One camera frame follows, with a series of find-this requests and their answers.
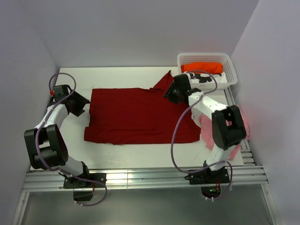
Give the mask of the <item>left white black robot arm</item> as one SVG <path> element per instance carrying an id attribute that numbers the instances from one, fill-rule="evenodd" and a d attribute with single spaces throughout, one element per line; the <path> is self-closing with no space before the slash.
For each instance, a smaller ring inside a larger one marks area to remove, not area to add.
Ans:
<path id="1" fill-rule="evenodd" d="M 46 115 L 33 129 L 24 132 L 30 164 L 34 169 L 75 177 L 76 184 L 86 187 L 91 183 L 89 170 L 84 162 L 69 156 L 60 127 L 69 114 L 82 115 L 90 101 L 66 84 L 54 86 L 50 93 Z"/>

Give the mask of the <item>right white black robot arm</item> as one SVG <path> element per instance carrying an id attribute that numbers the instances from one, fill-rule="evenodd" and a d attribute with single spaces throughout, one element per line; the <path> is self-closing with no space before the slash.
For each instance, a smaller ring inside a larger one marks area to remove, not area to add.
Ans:
<path id="1" fill-rule="evenodd" d="M 207 92 L 203 92 L 198 88 L 191 88 L 190 74 L 190 72 L 185 72 L 175 76 L 164 95 L 173 103 L 183 102 L 188 105 L 188 108 L 179 117 L 172 135 L 171 160 L 174 167 L 181 173 L 192 174 L 203 171 L 204 180 L 212 183 L 219 177 L 219 170 L 226 164 L 230 164 L 228 158 L 232 150 L 246 138 L 247 132 L 238 106 L 224 105 L 207 96 L 207 94 L 216 91 L 218 87 L 218 83 L 212 74 L 207 73 L 214 81 L 215 88 Z M 175 162 L 173 146 L 182 119 L 192 109 L 197 110 L 211 120 L 214 146 L 202 169 L 185 171 L 180 169 Z"/>

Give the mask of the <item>dark red t shirt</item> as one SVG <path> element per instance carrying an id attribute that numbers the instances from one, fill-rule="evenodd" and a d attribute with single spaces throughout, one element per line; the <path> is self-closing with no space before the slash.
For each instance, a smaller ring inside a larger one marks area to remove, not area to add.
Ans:
<path id="1" fill-rule="evenodd" d="M 114 145 L 171 143 L 177 121 L 187 109 L 184 103 L 164 98 L 172 82 L 168 71 L 149 89 L 93 89 L 84 140 Z"/>

